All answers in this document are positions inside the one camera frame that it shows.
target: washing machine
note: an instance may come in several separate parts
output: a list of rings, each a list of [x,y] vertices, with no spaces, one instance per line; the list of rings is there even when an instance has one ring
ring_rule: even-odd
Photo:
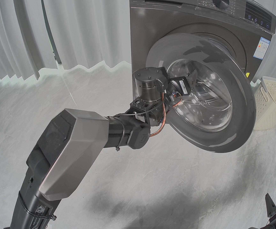
[[[170,77],[193,79],[167,114],[174,130],[211,152],[241,147],[256,117],[250,81],[276,17],[253,0],[130,0],[130,29],[132,72],[165,67]]]

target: white laundry basket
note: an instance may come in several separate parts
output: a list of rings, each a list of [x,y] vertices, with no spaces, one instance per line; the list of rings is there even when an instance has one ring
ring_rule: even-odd
[[[263,76],[255,84],[257,116],[254,130],[266,130],[276,126],[276,79]]]

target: control knob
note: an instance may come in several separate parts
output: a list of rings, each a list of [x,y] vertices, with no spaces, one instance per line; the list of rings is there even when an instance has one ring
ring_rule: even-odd
[[[220,9],[226,9],[229,5],[229,0],[212,0],[212,2]]]

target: sticker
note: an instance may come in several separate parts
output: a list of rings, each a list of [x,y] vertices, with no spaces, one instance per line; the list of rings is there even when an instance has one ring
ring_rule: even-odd
[[[263,59],[269,44],[270,44],[270,40],[267,40],[264,37],[261,37],[259,44],[257,46],[257,49],[255,50],[255,53],[253,56],[258,59]]]
[[[185,84],[183,83],[183,81],[179,81],[179,83],[180,83],[181,88],[183,89],[184,94],[188,94],[187,89],[186,89]]]
[[[39,205],[36,208],[35,214],[42,215],[44,213],[45,209],[46,209],[45,205]],[[41,219],[41,218],[33,217],[29,229],[37,229],[42,221],[43,221],[43,219]]]

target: floor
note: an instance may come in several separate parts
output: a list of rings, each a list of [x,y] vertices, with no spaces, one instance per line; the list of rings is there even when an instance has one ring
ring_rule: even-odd
[[[130,64],[110,69],[42,69],[41,78],[0,80],[0,228],[10,225],[26,158],[64,108],[103,116],[128,109]],[[140,150],[103,149],[78,189],[51,221],[66,228],[263,227],[265,194],[276,203],[276,127],[254,131],[238,150],[215,154],[182,139],[169,125]]]

